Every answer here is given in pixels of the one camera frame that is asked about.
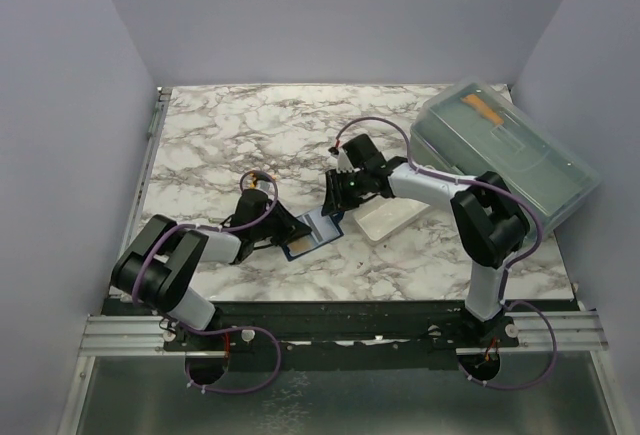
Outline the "gold credit card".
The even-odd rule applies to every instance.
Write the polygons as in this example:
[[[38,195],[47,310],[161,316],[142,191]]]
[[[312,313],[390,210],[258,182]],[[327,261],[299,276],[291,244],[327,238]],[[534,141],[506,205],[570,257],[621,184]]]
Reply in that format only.
[[[305,253],[312,248],[312,242],[313,238],[310,236],[300,238],[288,245],[289,252],[292,256]]]

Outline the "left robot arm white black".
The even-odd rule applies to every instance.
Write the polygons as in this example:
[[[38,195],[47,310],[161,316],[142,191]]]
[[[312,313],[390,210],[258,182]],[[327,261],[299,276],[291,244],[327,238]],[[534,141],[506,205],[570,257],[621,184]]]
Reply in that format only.
[[[149,219],[114,265],[110,285],[134,303],[185,325],[187,337],[201,350],[214,348],[222,335],[213,319],[216,308],[190,287],[203,256],[234,265],[256,245],[285,247],[312,233],[277,200],[259,189],[246,189],[235,212],[220,227],[196,227],[155,215]]]

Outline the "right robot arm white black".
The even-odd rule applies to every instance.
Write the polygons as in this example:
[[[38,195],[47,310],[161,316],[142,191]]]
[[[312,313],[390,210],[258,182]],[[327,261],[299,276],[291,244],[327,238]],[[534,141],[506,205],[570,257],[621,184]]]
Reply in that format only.
[[[503,179],[491,171],[456,177],[420,167],[406,157],[386,159],[365,134],[331,147],[329,153],[336,167],[325,172],[324,216],[354,210],[377,196],[416,201],[453,215],[472,260],[465,299],[470,316],[461,320],[460,334],[474,347],[493,339],[507,262],[530,231],[527,216]]]

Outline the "blue leather card holder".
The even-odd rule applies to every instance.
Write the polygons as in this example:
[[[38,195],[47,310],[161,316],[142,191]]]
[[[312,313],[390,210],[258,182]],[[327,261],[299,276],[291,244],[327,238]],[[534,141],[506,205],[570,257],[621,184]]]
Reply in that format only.
[[[341,238],[344,233],[340,227],[340,222],[344,217],[344,213],[338,213],[334,216],[325,216],[321,215],[321,208],[317,207],[313,210],[310,210],[300,216],[297,219],[311,228],[311,233],[306,236],[310,236],[313,238],[312,248],[298,256],[292,256],[289,252],[288,245],[283,248],[283,253],[288,261],[293,261],[298,259],[312,251],[315,251],[339,238]]]

